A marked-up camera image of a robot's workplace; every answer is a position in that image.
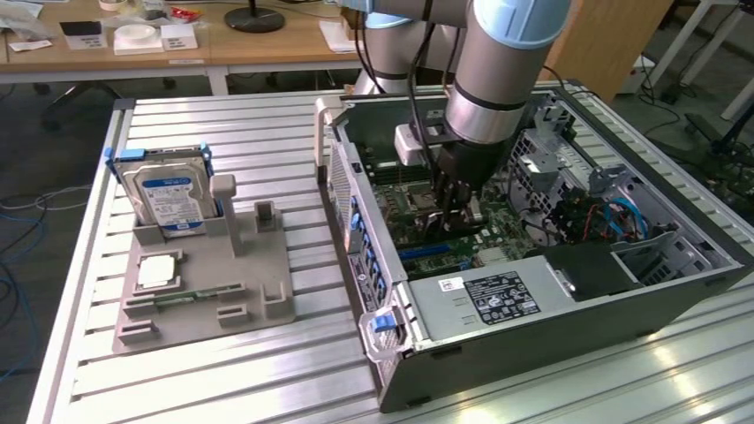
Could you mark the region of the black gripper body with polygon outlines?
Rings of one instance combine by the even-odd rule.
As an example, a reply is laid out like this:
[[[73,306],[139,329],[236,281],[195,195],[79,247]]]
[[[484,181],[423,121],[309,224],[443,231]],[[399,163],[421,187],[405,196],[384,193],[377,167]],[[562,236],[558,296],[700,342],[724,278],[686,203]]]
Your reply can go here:
[[[502,157],[502,144],[468,141],[446,143],[438,154],[438,185],[454,183],[471,191],[482,189],[495,173]]]

